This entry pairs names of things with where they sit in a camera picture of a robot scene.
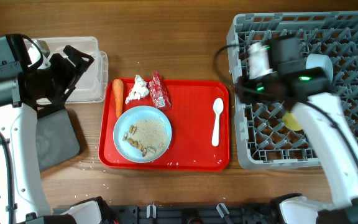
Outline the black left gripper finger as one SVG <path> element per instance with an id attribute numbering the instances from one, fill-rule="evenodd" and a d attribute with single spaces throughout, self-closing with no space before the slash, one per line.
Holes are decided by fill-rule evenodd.
<path id="1" fill-rule="evenodd" d="M 75 75 L 73 79 L 69 82 L 63 96 L 62 96 L 62 104 L 65 104 L 68 97 L 72 94 L 72 92 L 76 89 L 76 84 L 78 83 L 81 75 Z"/>
<path id="2" fill-rule="evenodd" d="M 63 52 L 68 57 L 63 61 L 64 78 L 81 77 L 94 62 L 91 55 L 80 52 L 71 45 L 66 45 Z"/>

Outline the yellow plastic cup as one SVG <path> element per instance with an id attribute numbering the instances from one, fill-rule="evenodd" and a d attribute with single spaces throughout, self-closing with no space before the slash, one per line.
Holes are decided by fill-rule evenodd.
<path id="1" fill-rule="evenodd" d="M 285 114 L 282 117 L 284 125 L 292 131 L 301 131 L 303 128 L 298 123 L 298 121 L 295 119 L 293 113 L 290 113 L 289 111 L 286 111 Z"/>

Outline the light blue bowl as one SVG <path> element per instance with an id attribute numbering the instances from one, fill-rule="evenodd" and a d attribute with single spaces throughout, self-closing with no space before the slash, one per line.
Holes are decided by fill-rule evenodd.
<path id="1" fill-rule="evenodd" d="M 330 82 L 333 81 L 334 71 L 330 57 L 322 54 L 309 54 L 306 58 L 305 68 L 312 69 L 317 67 L 323 69 L 324 74 Z"/>

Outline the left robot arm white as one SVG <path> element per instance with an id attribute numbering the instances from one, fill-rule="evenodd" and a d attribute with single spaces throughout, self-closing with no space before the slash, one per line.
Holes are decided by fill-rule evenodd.
<path id="1" fill-rule="evenodd" d="M 95 201 L 52 214 L 36 151 L 37 101 L 63 105 L 94 59 L 67 45 L 48 63 L 33 62 L 28 41 L 23 34 L 0 36 L 0 223 L 82 223 L 86 212 L 99 223 Z"/>

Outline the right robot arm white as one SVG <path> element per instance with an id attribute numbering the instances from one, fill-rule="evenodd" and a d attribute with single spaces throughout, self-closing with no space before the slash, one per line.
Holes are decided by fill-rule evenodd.
<path id="1" fill-rule="evenodd" d="M 327 55 L 302 56 L 294 35 L 252 44 L 249 73 L 237 78 L 242 103 L 282 101 L 320 160 L 332 204 L 294 194 L 272 201 L 282 223 L 358 223 L 358 143 L 333 90 L 333 64 Z"/>

